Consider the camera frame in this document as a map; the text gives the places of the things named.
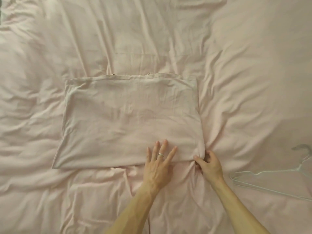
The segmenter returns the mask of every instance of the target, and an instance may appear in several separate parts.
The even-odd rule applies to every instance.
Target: left hand
[[[143,185],[154,193],[158,193],[165,187],[173,175],[173,166],[170,165],[170,162],[177,152],[177,146],[171,150],[166,159],[158,155],[158,153],[166,152],[167,145],[168,141],[165,139],[159,149],[159,141],[156,141],[152,154],[149,147],[146,150]]]

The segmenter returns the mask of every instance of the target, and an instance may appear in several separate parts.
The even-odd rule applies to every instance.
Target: forearm
[[[225,181],[213,185],[227,212],[236,234],[270,234],[267,229],[243,205]]]
[[[142,185],[106,234],[141,234],[157,193]]]

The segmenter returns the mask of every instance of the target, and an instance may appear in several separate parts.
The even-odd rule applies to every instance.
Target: pink fabric
[[[173,161],[205,156],[196,79],[174,74],[66,81],[63,137],[53,168],[144,164],[147,146],[166,138]]]
[[[108,228],[142,183],[143,166],[51,169],[65,82],[152,72],[196,78],[205,147],[256,218],[272,234],[311,234],[311,202],[233,187],[228,179],[236,171],[295,168],[306,153],[291,148],[312,145],[310,2],[3,0],[0,233]],[[151,208],[149,233],[234,233],[194,168],[176,163]],[[297,176],[264,179],[274,182],[269,188],[309,190]]]

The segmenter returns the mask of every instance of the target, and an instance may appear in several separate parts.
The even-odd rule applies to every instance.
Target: folded shirt
[[[54,169],[143,164],[163,139],[175,162],[205,154],[196,79],[175,74],[67,80],[62,129]]]

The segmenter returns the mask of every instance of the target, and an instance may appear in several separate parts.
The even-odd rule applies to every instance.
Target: white wire hanger
[[[256,190],[270,191],[270,192],[275,192],[275,193],[279,193],[282,195],[291,196],[291,197],[295,197],[295,198],[299,198],[299,199],[303,199],[303,200],[307,200],[307,201],[312,201],[312,194],[311,194],[311,197],[293,195],[293,194],[279,192],[277,190],[267,189],[267,188],[264,188],[261,186],[253,185],[253,184],[250,184],[248,182],[238,180],[239,178],[246,176],[246,175],[252,175],[254,177],[257,177],[263,173],[272,173],[272,176],[273,176],[274,175],[273,173],[299,172],[299,173],[303,174],[305,177],[307,177],[308,179],[311,179],[311,181],[312,181],[312,171],[308,171],[303,167],[303,164],[306,163],[308,160],[312,161],[312,159],[311,159],[312,158],[312,149],[310,148],[309,145],[306,145],[306,144],[301,144],[301,145],[298,145],[298,146],[292,148],[292,150],[301,150],[301,149],[307,150],[308,155],[302,159],[302,161],[300,162],[300,164],[297,168],[287,169],[287,170],[262,171],[259,173],[253,173],[251,171],[235,172],[235,173],[232,173],[230,175],[230,178],[233,181],[233,184],[236,186],[247,187],[247,188],[256,189]]]

